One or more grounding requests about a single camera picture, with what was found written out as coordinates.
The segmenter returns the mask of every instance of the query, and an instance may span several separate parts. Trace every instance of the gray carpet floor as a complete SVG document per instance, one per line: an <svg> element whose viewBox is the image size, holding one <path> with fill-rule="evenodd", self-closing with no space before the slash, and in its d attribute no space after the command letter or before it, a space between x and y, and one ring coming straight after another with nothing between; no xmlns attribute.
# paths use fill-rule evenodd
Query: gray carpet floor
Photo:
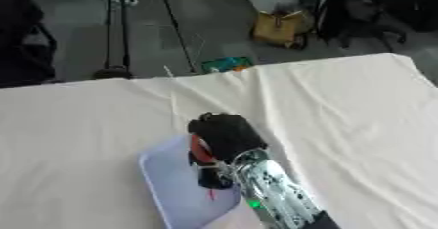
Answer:
<svg viewBox="0 0 438 229"><path fill-rule="evenodd" d="M60 79L86 80L100 69L105 56L105 0L37 0L46 13L45 23L60 43L55 66ZM227 56L248 56L255 64L297 62L385 52L374 39L355 39L351 48L337 42L327 45L310 38L304 51L254 43L248 33L255 12L247 0L170 0L180 22L191 57L200 62ZM162 0L140 0L129 10L131 20L132 70L137 77L167 76L167 65L175 76L191 75ZM413 58L417 67L438 83L438 32L414 33L390 18L385 22L409 33L405 45L393 42L397 53ZM114 28L112 60L122 58L121 31Z"/></svg>

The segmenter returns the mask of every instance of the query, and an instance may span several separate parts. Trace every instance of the robotic hand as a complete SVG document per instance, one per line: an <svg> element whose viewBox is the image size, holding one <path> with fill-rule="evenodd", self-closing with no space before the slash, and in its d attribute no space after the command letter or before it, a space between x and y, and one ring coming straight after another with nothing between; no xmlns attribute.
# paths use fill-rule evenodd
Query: robotic hand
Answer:
<svg viewBox="0 0 438 229"><path fill-rule="evenodd" d="M270 160L268 145L239 115L203 114L188 126L190 165L200 166L199 185L234 184L269 229L338 229L307 193Z"/></svg>
<svg viewBox="0 0 438 229"><path fill-rule="evenodd" d="M239 115L206 113L199 120L191 121L188 130L204 140L214 158L228 164L241 153L268 147Z"/></svg>

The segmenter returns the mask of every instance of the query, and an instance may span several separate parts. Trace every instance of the office chair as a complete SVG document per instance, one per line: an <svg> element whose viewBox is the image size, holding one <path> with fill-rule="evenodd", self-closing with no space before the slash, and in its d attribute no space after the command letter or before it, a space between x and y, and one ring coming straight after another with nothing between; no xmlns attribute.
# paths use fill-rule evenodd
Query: office chair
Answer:
<svg viewBox="0 0 438 229"><path fill-rule="evenodd" d="M352 38L370 35L381 41L389 52L393 52L394 49L388 39L389 35L395 35L397 37L397 42L404 44L407 41L407 34L397 27L379 24L379 20L388 5L394 4L394 2L403 4L406 0L371 1L374 5L373 13L366 19L352 17L347 27L339 35L340 45L344 48L348 48Z"/></svg>

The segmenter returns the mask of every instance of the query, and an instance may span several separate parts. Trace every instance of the plastic tray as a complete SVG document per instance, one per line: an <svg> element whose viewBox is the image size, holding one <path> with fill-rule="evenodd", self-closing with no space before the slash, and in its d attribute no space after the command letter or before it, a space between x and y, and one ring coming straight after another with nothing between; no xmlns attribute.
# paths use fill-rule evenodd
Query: plastic tray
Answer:
<svg viewBox="0 0 438 229"><path fill-rule="evenodd" d="M190 136L156 146L140 156L140 167L168 229L198 229L232 210L239 203L238 188L210 190L199 187L189 167Z"/></svg>

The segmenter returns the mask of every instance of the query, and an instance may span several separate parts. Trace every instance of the table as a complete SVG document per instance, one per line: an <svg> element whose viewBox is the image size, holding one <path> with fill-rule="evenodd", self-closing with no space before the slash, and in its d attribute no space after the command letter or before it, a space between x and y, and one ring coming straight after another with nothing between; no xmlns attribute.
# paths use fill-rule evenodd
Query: table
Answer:
<svg viewBox="0 0 438 229"><path fill-rule="evenodd" d="M436 226L438 91L407 57L6 89L0 103L0 228L162 228L138 155L207 111L247 117L343 228ZM258 224L241 203L209 228Z"/></svg>

